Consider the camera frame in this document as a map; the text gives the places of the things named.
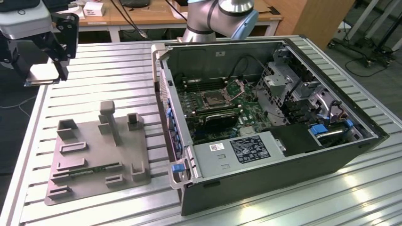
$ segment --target motherboard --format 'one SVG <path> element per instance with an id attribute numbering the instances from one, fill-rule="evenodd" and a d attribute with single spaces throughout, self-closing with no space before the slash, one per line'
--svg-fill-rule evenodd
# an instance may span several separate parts
<path id="1" fill-rule="evenodd" d="M 195 144 L 257 133 L 271 127 L 253 86 L 239 79 L 183 85 L 180 105 Z"/>

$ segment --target sticker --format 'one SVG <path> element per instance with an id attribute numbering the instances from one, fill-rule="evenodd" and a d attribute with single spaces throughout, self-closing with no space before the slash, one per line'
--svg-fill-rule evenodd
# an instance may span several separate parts
<path id="1" fill-rule="evenodd" d="M 106 22 L 88 22 L 88 25 L 106 24 Z"/>
<path id="2" fill-rule="evenodd" d="M 224 149 L 223 143 L 209 145 L 211 152 Z"/>
<path id="3" fill-rule="evenodd" d="M 259 136 L 231 141 L 239 163 L 247 163 L 271 157 Z"/>

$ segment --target power supply label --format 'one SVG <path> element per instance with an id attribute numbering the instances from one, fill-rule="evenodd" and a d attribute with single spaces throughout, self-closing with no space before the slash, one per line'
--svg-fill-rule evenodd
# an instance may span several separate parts
<path id="1" fill-rule="evenodd" d="M 239 163 L 247 163 L 271 157 L 259 136 L 231 141 Z"/>

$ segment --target table leg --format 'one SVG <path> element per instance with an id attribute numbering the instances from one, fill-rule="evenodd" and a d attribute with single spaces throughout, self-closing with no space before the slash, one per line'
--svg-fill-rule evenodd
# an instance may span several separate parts
<path id="1" fill-rule="evenodd" d="M 117 25 L 114 25 L 114 26 L 108 26 L 106 29 L 110 34 L 112 42 L 120 42 L 120 35 L 118 35 L 120 27 Z"/>
<path id="2" fill-rule="evenodd" d="M 279 25 L 279 21 L 272 21 L 264 31 L 264 36 L 273 36 L 275 35 L 275 31 Z"/>
<path id="3" fill-rule="evenodd" d="M 396 51 L 398 49 L 400 49 L 402 46 L 402 38 L 399 39 L 399 41 L 396 42 L 396 44 L 394 45 L 394 47 L 391 48 L 392 51 Z"/>

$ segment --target wooden desk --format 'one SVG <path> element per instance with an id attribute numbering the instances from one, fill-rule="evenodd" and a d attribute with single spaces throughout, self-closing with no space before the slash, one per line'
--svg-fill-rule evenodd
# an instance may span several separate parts
<path id="1" fill-rule="evenodd" d="M 112 42 L 120 42 L 118 31 L 132 30 L 133 28 L 130 25 L 128 25 L 110 1 L 102 0 L 101 2 L 105 4 L 104 16 L 85 16 L 85 19 L 80 20 L 80 32 L 109 31 Z M 137 8 L 132 11 L 125 8 L 125 11 L 128 12 L 139 29 L 185 28 L 185 21 L 173 17 L 169 5 L 164 0 L 151 0 L 151 5 L 148 7 Z M 272 15 L 269 12 L 259 14 L 256 25 L 267 26 L 264 32 L 265 36 L 273 35 L 281 18 L 283 17 L 280 15 Z"/>

